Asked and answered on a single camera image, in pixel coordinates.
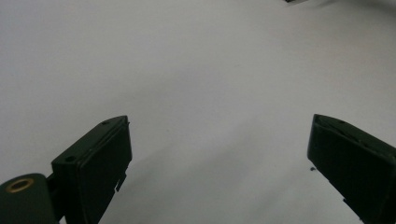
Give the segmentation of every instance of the brass ring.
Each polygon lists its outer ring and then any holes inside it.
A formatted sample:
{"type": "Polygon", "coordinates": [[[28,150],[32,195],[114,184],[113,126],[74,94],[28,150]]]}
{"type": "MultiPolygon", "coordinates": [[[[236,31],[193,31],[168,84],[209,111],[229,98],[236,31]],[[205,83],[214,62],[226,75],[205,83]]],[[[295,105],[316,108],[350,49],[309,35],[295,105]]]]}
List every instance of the brass ring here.
{"type": "Polygon", "coordinates": [[[19,179],[9,184],[6,188],[6,191],[9,193],[16,193],[29,188],[34,182],[35,181],[32,178],[19,179]]]}

